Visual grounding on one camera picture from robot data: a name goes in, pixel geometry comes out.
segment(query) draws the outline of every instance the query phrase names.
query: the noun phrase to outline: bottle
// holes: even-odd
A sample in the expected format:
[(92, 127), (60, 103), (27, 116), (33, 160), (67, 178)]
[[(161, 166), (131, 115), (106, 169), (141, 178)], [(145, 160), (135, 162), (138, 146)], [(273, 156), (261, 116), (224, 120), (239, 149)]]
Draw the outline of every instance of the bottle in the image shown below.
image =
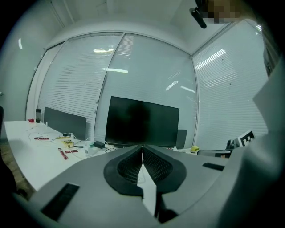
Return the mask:
[(36, 109), (36, 122), (41, 122), (41, 109)]

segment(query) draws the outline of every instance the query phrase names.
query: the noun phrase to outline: white desk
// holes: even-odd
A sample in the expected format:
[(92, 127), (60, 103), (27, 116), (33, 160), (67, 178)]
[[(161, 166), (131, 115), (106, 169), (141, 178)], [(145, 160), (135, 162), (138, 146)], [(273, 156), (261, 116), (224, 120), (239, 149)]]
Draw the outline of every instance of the white desk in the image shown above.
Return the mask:
[[(58, 151), (58, 148), (63, 148), (59, 139), (53, 142), (35, 140), (34, 137), (37, 136), (37, 133), (42, 133), (49, 138), (56, 138), (61, 135), (42, 123), (12, 121), (4, 124), (17, 165), (36, 191), (75, 163), (88, 158), (84, 149), (77, 148), (78, 152), (66, 154), (68, 159), (64, 160)], [(105, 151), (98, 151), (96, 155), (104, 153)]]

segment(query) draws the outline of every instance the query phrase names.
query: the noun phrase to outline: black monitor screen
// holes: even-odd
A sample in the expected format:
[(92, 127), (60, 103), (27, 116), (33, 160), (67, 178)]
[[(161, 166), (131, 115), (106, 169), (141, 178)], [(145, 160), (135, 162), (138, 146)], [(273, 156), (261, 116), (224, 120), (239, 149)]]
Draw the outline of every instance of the black monitor screen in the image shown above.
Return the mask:
[(178, 108), (111, 97), (106, 141), (115, 146), (151, 144), (174, 147), (178, 119)]

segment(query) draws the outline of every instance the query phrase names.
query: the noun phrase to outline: floor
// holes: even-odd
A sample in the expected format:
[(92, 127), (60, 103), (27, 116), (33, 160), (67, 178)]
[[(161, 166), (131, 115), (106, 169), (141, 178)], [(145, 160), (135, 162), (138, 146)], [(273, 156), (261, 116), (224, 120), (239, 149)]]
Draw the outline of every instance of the floor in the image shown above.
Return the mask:
[(8, 142), (1, 143), (1, 156), (4, 163), (8, 166), (8, 168), (12, 171), (16, 185), (17, 185), (17, 193), (23, 196), (25, 199), (29, 200), (35, 190), (26, 180), (24, 175), (21, 173), (14, 157), (11, 152), (11, 148)]

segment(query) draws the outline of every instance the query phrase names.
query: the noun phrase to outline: power adapter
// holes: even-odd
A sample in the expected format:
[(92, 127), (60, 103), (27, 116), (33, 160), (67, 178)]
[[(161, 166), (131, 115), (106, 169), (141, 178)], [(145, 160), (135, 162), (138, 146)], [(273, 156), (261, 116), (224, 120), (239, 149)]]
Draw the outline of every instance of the power adapter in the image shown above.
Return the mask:
[(97, 148), (100, 148), (100, 149), (103, 149), (103, 148), (105, 147), (105, 144), (102, 143), (102, 142), (99, 142), (99, 141), (95, 141), (95, 142), (93, 143), (93, 145), (94, 145), (95, 147), (97, 147)]

